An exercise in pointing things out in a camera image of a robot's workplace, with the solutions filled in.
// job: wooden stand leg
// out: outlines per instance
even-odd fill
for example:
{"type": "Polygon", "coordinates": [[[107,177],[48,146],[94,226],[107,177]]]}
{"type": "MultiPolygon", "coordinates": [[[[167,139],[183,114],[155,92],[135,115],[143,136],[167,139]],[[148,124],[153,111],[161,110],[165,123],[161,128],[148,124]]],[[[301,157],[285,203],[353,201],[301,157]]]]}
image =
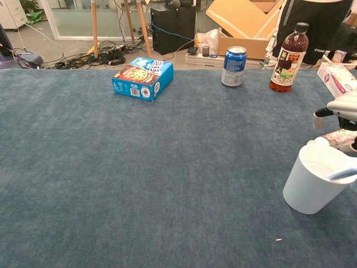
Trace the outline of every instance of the wooden stand leg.
{"type": "Polygon", "coordinates": [[[146,53],[147,53],[148,58],[152,58],[151,50],[150,50],[149,37],[147,36],[145,19],[144,19],[144,12],[143,12],[143,7],[141,5],[141,1],[140,0],[136,0],[136,5],[138,7],[138,13],[139,13],[141,27],[143,28],[143,35],[144,35],[144,40],[145,40],[145,44],[146,44],[146,53]]]}
{"type": "Polygon", "coordinates": [[[91,0],[90,4],[91,4],[91,20],[93,24],[94,57],[98,58],[97,6],[95,5],[95,0],[91,0]]]}
{"type": "Polygon", "coordinates": [[[130,28],[130,35],[132,37],[132,41],[134,41],[133,24],[132,24],[132,18],[130,16],[130,8],[129,8],[128,0],[124,0],[124,5],[125,5],[125,10],[127,12],[128,23],[129,23],[129,28],[130,28]]]}

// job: bottle label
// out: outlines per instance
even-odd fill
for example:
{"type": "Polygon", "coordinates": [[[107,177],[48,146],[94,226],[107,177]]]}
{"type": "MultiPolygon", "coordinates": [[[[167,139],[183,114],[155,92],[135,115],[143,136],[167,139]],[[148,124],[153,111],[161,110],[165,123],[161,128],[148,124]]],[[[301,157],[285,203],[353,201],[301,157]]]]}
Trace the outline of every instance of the bottle label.
{"type": "Polygon", "coordinates": [[[292,85],[305,52],[293,52],[281,48],[272,81],[277,85],[292,85]]]}

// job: can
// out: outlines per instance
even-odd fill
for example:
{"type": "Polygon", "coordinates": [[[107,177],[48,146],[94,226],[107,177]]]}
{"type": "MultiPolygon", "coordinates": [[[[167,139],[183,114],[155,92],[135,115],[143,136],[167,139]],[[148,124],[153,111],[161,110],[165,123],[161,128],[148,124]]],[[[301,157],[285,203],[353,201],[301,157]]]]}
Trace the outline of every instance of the can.
{"type": "Polygon", "coordinates": [[[242,83],[247,50],[242,46],[231,46],[225,54],[222,84],[237,87],[242,83]]]}

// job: iced tea bottle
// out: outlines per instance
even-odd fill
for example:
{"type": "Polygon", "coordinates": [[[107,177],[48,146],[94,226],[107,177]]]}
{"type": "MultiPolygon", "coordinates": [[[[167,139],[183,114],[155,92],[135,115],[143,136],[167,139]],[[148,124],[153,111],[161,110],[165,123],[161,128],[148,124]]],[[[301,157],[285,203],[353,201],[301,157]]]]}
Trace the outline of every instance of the iced tea bottle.
{"type": "Polygon", "coordinates": [[[307,28],[307,23],[299,22],[294,32],[285,38],[269,84],[272,90],[280,93],[291,90],[291,85],[307,50],[308,39],[305,35],[307,28]]]}

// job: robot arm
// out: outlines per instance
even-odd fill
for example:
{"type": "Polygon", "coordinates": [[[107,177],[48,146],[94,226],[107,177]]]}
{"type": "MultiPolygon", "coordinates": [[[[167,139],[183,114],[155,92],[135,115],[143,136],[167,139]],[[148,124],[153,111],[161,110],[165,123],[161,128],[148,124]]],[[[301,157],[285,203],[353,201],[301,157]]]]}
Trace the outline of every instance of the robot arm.
{"type": "Polygon", "coordinates": [[[329,102],[325,108],[317,110],[313,114],[313,127],[319,129],[322,119],[332,115],[338,117],[341,128],[357,131],[357,92],[346,92],[329,102]]]}

